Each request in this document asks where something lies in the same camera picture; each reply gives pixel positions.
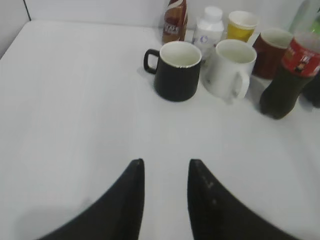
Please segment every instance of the yellow cup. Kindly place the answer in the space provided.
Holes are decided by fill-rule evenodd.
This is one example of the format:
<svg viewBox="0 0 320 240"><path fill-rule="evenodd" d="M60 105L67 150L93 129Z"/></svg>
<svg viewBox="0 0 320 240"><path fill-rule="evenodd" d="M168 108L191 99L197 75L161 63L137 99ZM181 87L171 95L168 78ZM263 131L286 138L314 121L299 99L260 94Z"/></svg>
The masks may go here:
<svg viewBox="0 0 320 240"><path fill-rule="evenodd" d="M247 11L233 11L229 14L227 39L237 39L247 42L254 33L259 19Z"/></svg>

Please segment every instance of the black mug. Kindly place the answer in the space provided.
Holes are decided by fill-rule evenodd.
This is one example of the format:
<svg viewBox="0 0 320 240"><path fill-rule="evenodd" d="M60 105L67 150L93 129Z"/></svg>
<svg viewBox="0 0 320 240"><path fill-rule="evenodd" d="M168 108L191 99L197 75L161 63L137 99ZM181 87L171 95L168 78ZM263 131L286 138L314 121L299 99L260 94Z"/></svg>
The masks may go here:
<svg viewBox="0 0 320 240"><path fill-rule="evenodd" d="M148 65L149 55L158 57L156 69ZM197 91L201 58L201 51L191 43L172 41L163 45L160 51L146 51L143 67L148 73L155 74L154 88L162 98L181 102Z"/></svg>

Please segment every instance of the bottle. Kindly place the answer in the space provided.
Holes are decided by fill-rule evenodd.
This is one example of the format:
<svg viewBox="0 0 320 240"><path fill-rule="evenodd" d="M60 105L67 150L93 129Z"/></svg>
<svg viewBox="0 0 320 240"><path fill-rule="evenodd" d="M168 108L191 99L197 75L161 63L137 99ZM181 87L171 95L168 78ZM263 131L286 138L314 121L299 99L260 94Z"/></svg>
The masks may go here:
<svg viewBox="0 0 320 240"><path fill-rule="evenodd" d="M320 0L303 0L289 27L289 32L306 31L314 23L318 13Z"/></svg>
<svg viewBox="0 0 320 240"><path fill-rule="evenodd" d="M320 72L304 87L302 94L315 108L320 109Z"/></svg>
<svg viewBox="0 0 320 240"><path fill-rule="evenodd" d="M261 113L274 119L290 113L299 94L319 69L320 36L313 32L295 34L273 81L261 95Z"/></svg>
<svg viewBox="0 0 320 240"><path fill-rule="evenodd" d="M225 30L222 22L223 12L215 6L207 6L204 9L204 16L197 20L192 43L197 46L202 53L202 60L206 60Z"/></svg>
<svg viewBox="0 0 320 240"><path fill-rule="evenodd" d="M313 22L310 31L320 35L320 15ZM320 108L320 72L304 87L302 94L315 108Z"/></svg>
<svg viewBox="0 0 320 240"><path fill-rule="evenodd" d="M314 20L314 22L310 28L310 31L313 33L316 33L316 34L320 34L320 15L318 15L316 17L316 19Z"/></svg>
<svg viewBox="0 0 320 240"><path fill-rule="evenodd" d="M186 0L170 0L164 14L162 42L184 41L188 14Z"/></svg>

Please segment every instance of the white pill bottle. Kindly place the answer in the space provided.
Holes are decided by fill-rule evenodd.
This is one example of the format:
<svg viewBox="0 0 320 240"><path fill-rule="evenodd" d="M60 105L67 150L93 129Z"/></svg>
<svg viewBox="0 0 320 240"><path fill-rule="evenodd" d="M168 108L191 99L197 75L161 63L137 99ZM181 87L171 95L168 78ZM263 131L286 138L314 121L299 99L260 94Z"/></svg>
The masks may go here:
<svg viewBox="0 0 320 240"><path fill-rule="evenodd" d="M207 6L202 18L196 21L192 43L202 52L202 60L205 61L212 49L220 42L225 30L222 22L223 11L215 6Z"/></svg>

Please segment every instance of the white table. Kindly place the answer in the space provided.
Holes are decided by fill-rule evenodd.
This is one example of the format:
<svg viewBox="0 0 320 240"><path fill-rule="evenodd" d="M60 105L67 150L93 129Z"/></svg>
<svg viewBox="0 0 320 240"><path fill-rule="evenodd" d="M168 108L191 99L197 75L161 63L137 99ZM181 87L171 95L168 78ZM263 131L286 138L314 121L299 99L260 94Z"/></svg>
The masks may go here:
<svg viewBox="0 0 320 240"><path fill-rule="evenodd" d="M320 238L320 111L282 120L255 108L252 80L233 105L200 83L174 103L143 69L158 29L32 21L0 61L0 239L33 240L97 200L145 160L141 240L192 240L191 158L236 197L304 240Z"/></svg>

